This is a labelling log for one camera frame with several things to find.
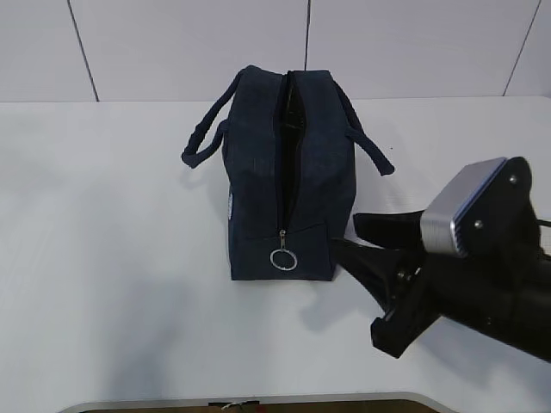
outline fabric handbag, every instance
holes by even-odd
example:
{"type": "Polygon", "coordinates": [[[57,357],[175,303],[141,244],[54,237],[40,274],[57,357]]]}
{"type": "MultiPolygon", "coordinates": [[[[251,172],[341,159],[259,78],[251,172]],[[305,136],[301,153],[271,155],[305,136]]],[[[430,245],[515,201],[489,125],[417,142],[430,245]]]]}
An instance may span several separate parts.
{"type": "Polygon", "coordinates": [[[182,160],[195,168],[222,142],[232,279],[332,280],[329,240],[344,235],[356,197],[354,143],[381,175],[394,167],[329,71],[247,66],[197,125],[182,160]],[[199,151],[232,96],[227,119],[199,151]]]}

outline open zipper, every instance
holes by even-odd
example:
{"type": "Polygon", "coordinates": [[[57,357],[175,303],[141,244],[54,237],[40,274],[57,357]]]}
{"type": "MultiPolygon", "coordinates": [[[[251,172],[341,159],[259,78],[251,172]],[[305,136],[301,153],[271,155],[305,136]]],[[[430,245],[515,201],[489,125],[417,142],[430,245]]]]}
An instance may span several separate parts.
{"type": "Polygon", "coordinates": [[[306,132],[306,112],[300,97],[294,72],[282,79],[275,111],[276,137],[275,184],[277,193],[277,224],[280,248],[285,250],[285,237],[296,205],[300,186],[302,140],[306,132]]]}

